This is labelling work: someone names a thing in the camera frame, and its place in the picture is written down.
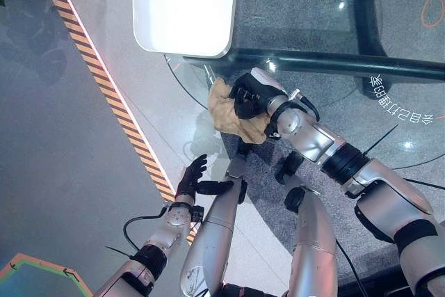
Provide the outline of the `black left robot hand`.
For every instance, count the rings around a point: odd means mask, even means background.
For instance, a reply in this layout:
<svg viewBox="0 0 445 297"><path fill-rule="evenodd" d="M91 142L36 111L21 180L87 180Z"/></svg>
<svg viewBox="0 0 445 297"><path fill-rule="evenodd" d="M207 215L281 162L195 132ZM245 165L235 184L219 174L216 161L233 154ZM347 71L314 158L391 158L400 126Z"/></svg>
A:
<svg viewBox="0 0 445 297"><path fill-rule="evenodd" d="M207 154L202 154L185 169L184 175L178 184L175 198L188 195L195 200L197 193L201 195L220 195L230 190L233 181L200 181L207 170Z"/></svg>

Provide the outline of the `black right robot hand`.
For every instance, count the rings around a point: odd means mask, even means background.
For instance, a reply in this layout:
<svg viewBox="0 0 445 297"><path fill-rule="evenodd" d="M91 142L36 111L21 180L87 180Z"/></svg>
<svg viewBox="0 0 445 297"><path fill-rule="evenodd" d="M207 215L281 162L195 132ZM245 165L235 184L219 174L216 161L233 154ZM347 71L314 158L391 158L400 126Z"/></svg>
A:
<svg viewBox="0 0 445 297"><path fill-rule="evenodd" d="M235 80L229 93L229 98L234 100L235 114L242 120L268 113L269 104L278 96L288 95L281 84L259 67Z"/></svg>

